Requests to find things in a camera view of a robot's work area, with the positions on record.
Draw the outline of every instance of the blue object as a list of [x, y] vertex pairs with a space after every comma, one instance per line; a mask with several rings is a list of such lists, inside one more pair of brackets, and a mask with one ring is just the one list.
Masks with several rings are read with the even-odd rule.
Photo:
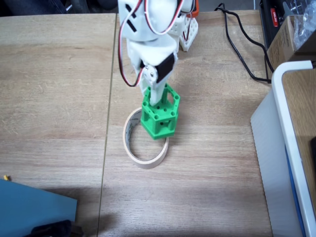
[[75, 221], [77, 200], [0, 180], [0, 237], [22, 237], [37, 226]]
[[293, 193], [293, 197], [294, 197], [294, 202], [295, 202], [297, 217], [298, 217], [298, 220], [299, 220], [299, 222], [300, 222], [300, 226], [301, 226], [301, 230], [302, 230], [302, 235], [303, 235], [303, 237], [306, 237], [305, 227], [304, 227], [304, 223], [303, 223], [303, 217], [302, 217], [302, 213], [301, 213], [300, 204], [299, 204], [298, 198], [297, 198], [295, 183], [294, 183], [293, 174], [292, 174], [292, 170], [291, 170], [290, 161], [289, 161], [289, 159], [288, 159], [286, 147], [285, 147], [285, 153], [286, 153], [286, 160], [287, 160], [288, 172], [289, 172], [289, 174], [290, 174], [290, 181], [291, 181], [291, 186], [292, 186], [292, 193]]

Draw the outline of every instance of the green 3d printed part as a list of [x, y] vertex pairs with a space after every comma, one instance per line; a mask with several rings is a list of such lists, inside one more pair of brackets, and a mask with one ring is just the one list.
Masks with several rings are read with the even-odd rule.
[[[180, 96], [166, 84], [161, 100], [151, 106], [150, 93], [151, 89], [148, 87], [142, 104], [142, 126], [154, 140], [173, 136], [178, 120]], [[169, 93], [173, 97], [173, 104], [168, 100]]]

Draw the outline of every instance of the wooden table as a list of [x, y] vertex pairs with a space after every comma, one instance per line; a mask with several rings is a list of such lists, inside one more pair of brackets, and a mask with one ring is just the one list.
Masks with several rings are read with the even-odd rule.
[[[238, 14], [249, 36], [262, 42], [259, 12]], [[250, 127], [271, 87], [243, 68], [222, 13], [201, 13], [190, 51], [178, 54], [169, 79], [181, 95], [177, 130], [167, 157], [151, 170], [133, 165], [122, 144], [124, 122], [142, 96], [120, 77], [117, 44], [110, 80], [114, 20], [0, 19], [0, 174], [79, 199], [78, 224], [88, 235], [98, 228], [98, 236], [116, 237], [272, 236]], [[250, 69], [264, 77], [261, 49], [232, 17], [229, 31]], [[125, 71], [135, 78], [124, 55]], [[142, 156], [161, 146], [140, 126], [132, 139]]]
[[287, 73], [282, 80], [314, 212], [316, 212], [316, 173], [310, 141], [316, 137], [315, 78], [314, 69]]
[[0, 18], [0, 175], [78, 199], [88, 235], [98, 228], [115, 19]]

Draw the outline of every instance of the masking tape roll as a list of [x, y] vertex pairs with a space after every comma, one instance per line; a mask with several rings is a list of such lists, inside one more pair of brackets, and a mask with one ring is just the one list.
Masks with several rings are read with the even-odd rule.
[[164, 142], [164, 146], [162, 148], [162, 151], [159, 153], [158, 156], [151, 160], [141, 160], [133, 155], [133, 153], [130, 151], [129, 147], [129, 139], [130, 134], [133, 130], [133, 128], [140, 122], [140, 119], [142, 117], [142, 108], [138, 108], [134, 110], [127, 118], [124, 130], [123, 130], [123, 143], [124, 148], [128, 154], [128, 156], [132, 159], [132, 161], [140, 168], [142, 169], [151, 169], [159, 165], [164, 157], [166, 156], [168, 145], [169, 145], [169, 138], [167, 137]]

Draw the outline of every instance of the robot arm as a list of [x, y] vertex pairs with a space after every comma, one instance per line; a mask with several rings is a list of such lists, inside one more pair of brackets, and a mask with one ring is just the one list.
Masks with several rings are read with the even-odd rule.
[[127, 81], [121, 63], [121, 38], [127, 39], [127, 53], [138, 75], [135, 84], [143, 95], [151, 88], [150, 104], [157, 104], [166, 81], [178, 60], [177, 42], [167, 33], [181, 11], [194, 9], [193, 0], [118, 0], [120, 17], [119, 62], [121, 74]]

